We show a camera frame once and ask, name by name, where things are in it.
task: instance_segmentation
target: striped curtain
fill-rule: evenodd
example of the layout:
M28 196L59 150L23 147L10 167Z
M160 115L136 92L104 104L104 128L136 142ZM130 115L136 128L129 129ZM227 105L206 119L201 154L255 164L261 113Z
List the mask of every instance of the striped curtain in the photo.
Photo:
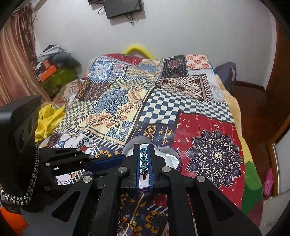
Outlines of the striped curtain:
M17 98L42 95L50 98L36 80L32 9L26 6L13 14L0 31L0 106Z

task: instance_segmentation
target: patchwork bedspread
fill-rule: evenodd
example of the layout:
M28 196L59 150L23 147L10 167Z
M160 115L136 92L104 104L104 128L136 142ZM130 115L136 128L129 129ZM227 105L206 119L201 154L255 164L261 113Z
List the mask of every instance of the patchwork bedspread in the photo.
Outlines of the patchwork bedspread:
M110 157L130 138L144 135L175 148L183 175L205 176L241 209L240 124L235 125L218 80L205 55L97 57L47 145ZM122 195L119 217L119 236L168 235L165 195Z

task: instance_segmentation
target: pink crocs shoe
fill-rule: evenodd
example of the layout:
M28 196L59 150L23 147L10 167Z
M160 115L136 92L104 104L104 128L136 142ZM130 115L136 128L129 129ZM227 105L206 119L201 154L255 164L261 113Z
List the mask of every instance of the pink crocs shoe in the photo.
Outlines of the pink crocs shoe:
M263 185L263 193L266 197L270 196L271 189L274 183L273 170L270 168L266 174L266 180Z

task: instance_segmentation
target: wooden floor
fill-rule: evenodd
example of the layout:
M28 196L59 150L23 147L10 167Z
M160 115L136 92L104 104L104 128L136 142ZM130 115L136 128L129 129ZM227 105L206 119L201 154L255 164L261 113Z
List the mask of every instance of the wooden floor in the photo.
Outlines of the wooden floor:
M262 184L271 167L267 141L275 134L271 119L266 111L266 95L259 89L236 86L234 97L237 99L242 117L242 135L251 151Z

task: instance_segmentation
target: pile of clothes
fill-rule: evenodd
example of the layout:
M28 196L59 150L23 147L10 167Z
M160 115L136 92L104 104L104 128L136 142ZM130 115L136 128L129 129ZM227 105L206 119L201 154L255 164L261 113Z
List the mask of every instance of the pile of clothes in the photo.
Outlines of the pile of clothes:
M49 96L54 97L67 83L77 78L76 68L81 64L61 45L49 45L38 58L34 69Z

